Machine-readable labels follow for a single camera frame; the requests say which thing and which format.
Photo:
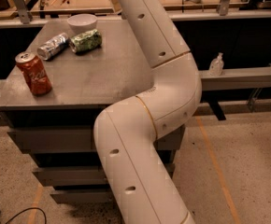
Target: floor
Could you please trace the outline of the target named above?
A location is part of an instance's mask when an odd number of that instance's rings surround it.
[[[174,182],[196,224],[271,223],[271,104],[221,104],[218,121],[201,105],[187,125],[175,158]],[[0,121],[0,223],[21,210],[41,208],[49,224],[119,224],[115,203],[57,204],[50,188],[31,174],[35,164],[19,152]],[[42,224],[40,211],[27,211],[12,223]]]

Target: black cable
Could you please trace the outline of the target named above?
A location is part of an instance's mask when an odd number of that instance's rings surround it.
[[[11,220],[13,220],[15,217],[19,216],[21,213],[24,213],[28,210],[33,210],[33,209],[36,209],[36,210],[39,210],[43,213],[43,216],[44,216],[44,223],[47,224],[47,221],[46,221],[46,215],[45,215],[45,212],[41,209],[41,208],[38,208],[38,207],[29,207],[29,208],[26,208],[24,209],[23,211],[19,212],[18,214],[16,214],[13,218],[11,218],[9,221],[6,222],[6,224],[8,224]]]

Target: white bowl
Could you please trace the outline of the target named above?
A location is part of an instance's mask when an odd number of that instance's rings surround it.
[[[78,14],[67,19],[71,29],[79,34],[96,28],[97,17],[91,14]]]

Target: white robotic arm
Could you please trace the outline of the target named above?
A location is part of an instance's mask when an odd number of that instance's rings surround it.
[[[183,125],[201,98],[187,44],[158,0],[119,0],[153,73],[153,87],[105,109],[94,140],[126,224],[193,224],[153,142]]]

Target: clear bottle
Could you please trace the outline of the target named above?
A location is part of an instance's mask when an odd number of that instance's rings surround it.
[[[221,75],[222,68],[223,68],[223,60],[222,60],[222,53],[220,52],[218,57],[212,60],[209,67],[209,73],[214,77],[218,77]]]

